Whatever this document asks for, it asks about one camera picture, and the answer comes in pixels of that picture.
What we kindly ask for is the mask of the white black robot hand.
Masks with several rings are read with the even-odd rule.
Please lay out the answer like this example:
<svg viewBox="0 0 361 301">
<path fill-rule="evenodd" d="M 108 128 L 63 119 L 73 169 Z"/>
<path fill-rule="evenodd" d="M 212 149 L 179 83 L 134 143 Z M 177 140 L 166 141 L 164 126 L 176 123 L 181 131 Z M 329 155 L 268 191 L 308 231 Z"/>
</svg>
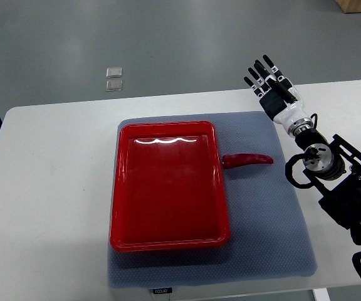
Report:
<svg viewBox="0 0 361 301">
<path fill-rule="evenodd" d="M 256 80 L 259 87 L 248 77 L 244 81 L 259 98 L 266 115 L 276 124 L 283 126 L 287 134 L 296 137 L 304 130 L 312 128 L 311 117 L 304 112 L 304 103 L 301 95 L 288 78 L 267 56 L 263 60 L 270 67 L 270 73 L 260 62 L 254 62 L 254 69 L 248 68 L 250 75 Z"/>
</svg>

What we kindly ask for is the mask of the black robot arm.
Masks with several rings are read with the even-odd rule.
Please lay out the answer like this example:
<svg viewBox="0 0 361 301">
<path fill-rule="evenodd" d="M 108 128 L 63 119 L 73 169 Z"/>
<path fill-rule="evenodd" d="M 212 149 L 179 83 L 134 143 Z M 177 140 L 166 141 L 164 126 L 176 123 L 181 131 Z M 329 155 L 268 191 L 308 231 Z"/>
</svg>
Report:
<svg viewBox="0 0 361 301">
<path fill-rule="evenodd" d="M 244 81 L 266 115 L 302 151 L 285 164 L 286 179 L 299 189 L 315 187 L 320 207 L 361 245 L 361 152 L 339 135 L 328 142 L 317 131 L 317 115 L 304 111 L 301 95 L 267 55 L 248 71 Z"/>
</svg>

